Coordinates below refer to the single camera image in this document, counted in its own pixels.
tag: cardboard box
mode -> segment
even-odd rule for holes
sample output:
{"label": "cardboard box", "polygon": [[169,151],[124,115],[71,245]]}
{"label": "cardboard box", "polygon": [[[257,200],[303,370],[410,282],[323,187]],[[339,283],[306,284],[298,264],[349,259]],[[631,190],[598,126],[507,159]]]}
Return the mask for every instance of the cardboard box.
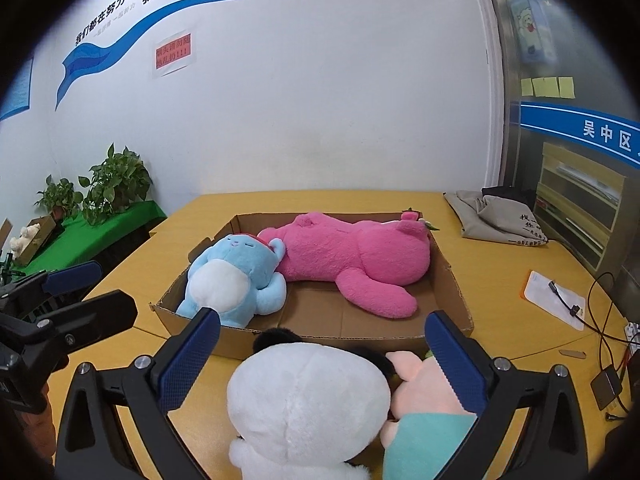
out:
{"label": "cardboard box", "polygon": [[51,236],[53,229],[56,228],[56,221],[51,215],[34,218],[33,220],[31,220],[31,222],[29,222],[29,225],[34,224],[40,224],[40,230],[33,237],[33,240],[31,240],[29,245],[24,248],[22,254],[14,260],[16,265],[19,267],[24,267],[31,261],[31,259],[38,252],[38,249],[42,247],[44,242],[46,242],[49,236]]}
{"label": "cardboard box", "polygon": [[[281,227],[293,221],[299,213],[256,213],[238,215],[231,219],[213,238],[201,241],[189,254],[193,262],[202,252],[229,234],[257,235],[266,227]],[[387,222],[399,220],[401,213],[332,214],[334,218],[357,222],[364,219]],[[189,322],[178,316],[177,310],[184,299],[187,271],[174,281],[156,305],[151,308],[172,335],[178,334]],[[268,316],[254,316],[247,328],[222,327],[215,355],[246,359],[252,354],[257,334],[267,328],[286,327],[304,341],[337,348],[364,345],[381,352],[409,350],[424,355],[424,320],[434,310],[444,310],[466,335],[473,330],[471,314],[466,307],[460,288],[449,263],[440,253],[431,237],[431,265],[417,283],[405,287],[418,300],[418,312],[408,319],[385,319],[375,316],[347,301],[335,283],[287,283],[284,307]]]}

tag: white wall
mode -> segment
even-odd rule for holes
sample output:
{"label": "white wall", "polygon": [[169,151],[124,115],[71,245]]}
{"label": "white wall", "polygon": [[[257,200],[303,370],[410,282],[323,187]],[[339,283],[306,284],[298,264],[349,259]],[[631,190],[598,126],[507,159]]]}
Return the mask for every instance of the white wall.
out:
{"label": "white wall", "polygon": [[33,203],[47,175],[60,178],[47,121],[56,104],[48,44],[45,40],[34,53],[30,109],[0,121],[0,223],[8,218],[14,224],[10,236],[19,236],[20,227],[42,213]]}
{"label": "white wall", "polygon": [[[41,126],[69,179],[87,175],[115,142],[141,153],[167,213],[213,192],[495,183],[502,80],[486,0],[191,7],[153,26],[112,68],[75,81],[54,111],[62,60],[111,1],[81,0],[47,46],[54,83]],[[170,0],[131,1],[89,41],[110,45]],[[153,78],[156,44],[185,29],[196,63]]]}

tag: blue wave decal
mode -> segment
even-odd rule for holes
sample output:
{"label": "blue wave decal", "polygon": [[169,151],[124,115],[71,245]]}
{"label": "blue wave decal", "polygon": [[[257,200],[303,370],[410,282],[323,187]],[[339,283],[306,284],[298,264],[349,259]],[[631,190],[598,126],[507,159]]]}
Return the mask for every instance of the blue wave decal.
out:
{"label": "blue wave decal", "polygon": [[222,1],[225,0],[179,0],[145,16],[111,46],[103,48],[93,43],[78,45],[62,62],[65,66],[65,77],[58,87],[56,110],[73,81],[83,75],[97,74],[115,65],[146,31],[163,18],[187,7]]}

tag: teal fabric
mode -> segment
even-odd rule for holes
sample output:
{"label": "teal fabric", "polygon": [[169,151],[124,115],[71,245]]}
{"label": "teal fabric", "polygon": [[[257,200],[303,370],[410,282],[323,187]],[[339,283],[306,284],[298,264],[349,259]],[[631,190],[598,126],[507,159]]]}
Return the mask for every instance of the teal fabric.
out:
{"label": "teal fabric", "polygon": [[409,413],[385,451],[383,480],[431,480],[462,444],[475,415]]}

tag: yellow table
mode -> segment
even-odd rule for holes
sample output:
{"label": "yellow table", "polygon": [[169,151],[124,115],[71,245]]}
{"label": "yellow table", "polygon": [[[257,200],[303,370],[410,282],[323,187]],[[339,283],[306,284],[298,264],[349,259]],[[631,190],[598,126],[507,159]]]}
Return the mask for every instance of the yellow table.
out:
{"label": "yellow table", "polygon": [[[591,275],[561,244],[520,247],[468,240],[460,221],[441,193],[391,191],[279,191],[203,195],[169,216],[154,236],[118,266],[92,294],[120,288],[138,305],[136,327],[160,337],[168,332],[147,306],[157,303],[187,266],[187,254],[203,238],[212,237],[234,215],[252,212],[391,212],[406,208],[423,212],[439,231],[434,238],[452,266],[475,323],[473,336],[487,353],[510,359],[567,344],[588,334],[523,300],[520,292],[530,270],[586,296]],[[591,306],[599,322],[609,300],[594,288]],[[614,310],[609,330],[624,320]]]}
{"label": "yellow table", "polygon": [[[555,242],[540,248],[528,248],[462,238],[458,218],[439,193],[317,190],[199,197],[155,228],[151,240],[92,292],[92,296],[96,296],[119,288],[132,295],[139,312],[136,328],[78,352],[72,356],[69,368],[53,375],[50,398],[56,417],[54,420],[60,418],[71,374],[79,362],[94,362],[98,368],[121,367],[128,365],[137,355],[157,351],[168,333],[148,304],[156,303],[187,267],[187,253],[204,237],[212,237],[234,215],[309,210],[389,212],[409,207],[422,211],[425,218],[441,229],[434,232],[434,238],[452,265],[474,318],[476,327],[472,336],[489,355],[508,357],[522,369],[548,371],[553,364],[568,365],[578,391],[588,434],[590,463],[593,463],[602,451],[606,432],[614,427],[604,422],[604,414],[597,410],[590,389],[590,381],[598,372],[598,337],[588,330],[577,331],[520,298],[531,269],[581,295],[586,295],[592,277],[565,248]],[[596,319],[602,324],[609,300],[599,286],[594,288],[591,306]],[[614,309],[607,332],[622,337],[624,323],[623,317]],[[581,361],[564,357],[558,348],[583,350],[587,359]],[[622,345],[612,344],[612,348],[617,363],[622,357]],[[225,398],[226,383],[238,363],[211,357],[184,406],[170,415],[187,446],[213,479],[240,479],[239,472],[227,457],[228,444],[236,432],[226,416]],[[625,388],[623,400],[628,401],[628,388]],[[512,425],[489,478],[496,478],[501,460],[504,467],[510,446],[513,449],[518,420],[522,421],[523,417],[517,417]],[[149,478],[158,478],[132,420],[126,415],[124,427],[143,471]],[[380,472],[378,461],[373,478],[379,479]]]}
{"label": "yellow table", "polygon": [[[49,400],[55,427],[60,425],[66,393],[73,373],[88,361],[98,370],[129,366],[142,354],[155,354],[165,339],[132,328],[70,356],[67,368],[49,379]],[[183,406],[170,413],[180,437],[212,480],[240,480],[238,469],[228,460],[229,443],[236,430],[226,416],[226,384],[240,361],[210,358],[189,392]],[[129,410],[119,408],[123,427],[144,474],[160,479],[140,438]]]}
{"label": "yellow table", "polygon": [[[513,361],[516,368],[520,370],[548,372],[556,364],[563,364],[569,368],[569,373],[574,380],[576,393],[578,395],[578,402],[580,403],[580,412],[582,413],[582,421],[587,438],[587,452],[590,466],[594,465],[604,450],[604,438],[606,434],[618,424],[616,422],[607,422],[605,420],[605,412],[619,416],[625,415],[617,401],[612,402],[610,406],[601,412],[593,397],[590,383],[600,371],[598,364],[599,340],[600,337],[597,334],[591,333],[591,335],[580,339],[580,341],[561,347],[561,349],[584,352],[587,355],[586,359],[567,357],[562,355],[559,349],[552,349]],[[615,341],[611,342],[610,346],[613,352],[615,366],[618,366],[622,360],[625,346]],[[610,364],[609,353],[604,346],[602,347],[602,364],[605,367]],[[623,404],[629,408],[631,399],[628,378],[624,380],[624,387],[620,398]],[[502,448],[500,448],[500,452],[495,457],[494,463],[489,469],[490,479],[497,478],[506,466],[511,452],[516,445],[517,437],[520,434],[525,416],[526,410],[518,410],[516,412],[510,430],[503,441]]]}

